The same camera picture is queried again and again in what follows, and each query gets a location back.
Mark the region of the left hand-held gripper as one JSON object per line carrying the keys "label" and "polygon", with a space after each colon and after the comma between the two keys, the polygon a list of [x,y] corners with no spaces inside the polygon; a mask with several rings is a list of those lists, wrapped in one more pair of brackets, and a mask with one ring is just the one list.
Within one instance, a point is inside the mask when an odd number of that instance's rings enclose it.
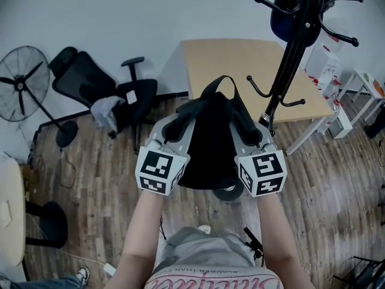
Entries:
{"label": "left hand-held gripper", "polygon": [[196,120],[189,121],[177,139],[167,141],[165,130],[178,117],[174,113],[156,122],[145,145],[140,147],[135,168],[138,188],[168,196],[183,176],[191,159],[188,149]]}

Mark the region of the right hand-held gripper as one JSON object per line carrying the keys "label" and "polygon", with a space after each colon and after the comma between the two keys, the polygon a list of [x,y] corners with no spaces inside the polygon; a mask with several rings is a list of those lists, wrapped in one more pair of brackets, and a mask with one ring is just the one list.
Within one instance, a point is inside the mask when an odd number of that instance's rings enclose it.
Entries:
{"label": "right hand-held gripper", "polygon": [[236,155],[234,161],[238,177],[252,197],[278,193],[286,180],[286,163],[283,152],[276,149],[269,130],[260,123],[254,124],[259,131],[259,144],[247,144],[240,131],[229,125]]}

